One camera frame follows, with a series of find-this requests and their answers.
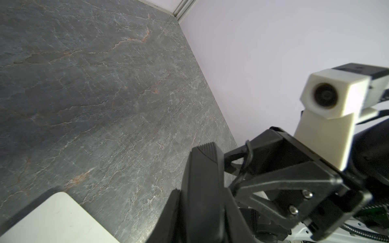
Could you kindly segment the silver laptop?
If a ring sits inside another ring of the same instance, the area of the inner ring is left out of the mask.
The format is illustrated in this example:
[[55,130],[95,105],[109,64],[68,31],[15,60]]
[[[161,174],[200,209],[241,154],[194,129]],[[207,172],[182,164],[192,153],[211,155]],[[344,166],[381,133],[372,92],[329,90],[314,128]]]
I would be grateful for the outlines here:
[[70,195],[58,192],[1,236],[2,243],[117,243]]

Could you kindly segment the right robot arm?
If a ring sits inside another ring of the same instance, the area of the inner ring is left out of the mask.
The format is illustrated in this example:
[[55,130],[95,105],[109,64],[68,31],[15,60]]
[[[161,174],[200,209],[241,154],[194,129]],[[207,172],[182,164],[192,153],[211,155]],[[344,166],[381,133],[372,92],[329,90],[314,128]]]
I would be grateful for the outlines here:
[[230,189],[259,240],[280,241],[304,224],[312,242],[338,229],[389,240],[389,122],[353,137],[341,171],[284,130],[271,127],[224,156]]

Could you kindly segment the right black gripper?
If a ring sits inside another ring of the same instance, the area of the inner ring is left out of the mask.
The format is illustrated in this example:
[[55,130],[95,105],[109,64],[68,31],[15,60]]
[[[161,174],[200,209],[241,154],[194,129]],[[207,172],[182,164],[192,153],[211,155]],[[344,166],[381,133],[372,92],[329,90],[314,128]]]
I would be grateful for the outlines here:
[[284,229],[303,223],[313,241],[328,238],[372,200],[372,194],[280,128],[271,127],[227,152],[236,202]]

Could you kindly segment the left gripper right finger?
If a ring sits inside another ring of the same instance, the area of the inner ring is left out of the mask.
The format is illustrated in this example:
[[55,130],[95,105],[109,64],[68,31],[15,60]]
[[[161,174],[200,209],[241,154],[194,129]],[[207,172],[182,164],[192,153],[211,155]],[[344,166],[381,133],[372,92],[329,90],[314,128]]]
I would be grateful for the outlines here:
[[224,153],[214,142],[192,148],[181,184],[183,243],[254,243],[231,191],[224,186]]

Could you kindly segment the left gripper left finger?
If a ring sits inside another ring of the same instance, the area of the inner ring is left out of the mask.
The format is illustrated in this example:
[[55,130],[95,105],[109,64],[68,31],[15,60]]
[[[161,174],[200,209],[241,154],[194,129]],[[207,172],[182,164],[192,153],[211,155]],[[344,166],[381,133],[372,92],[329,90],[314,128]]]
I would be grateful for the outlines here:
[[179,216],[180,190],[174,189],[146,243],[177,243]]

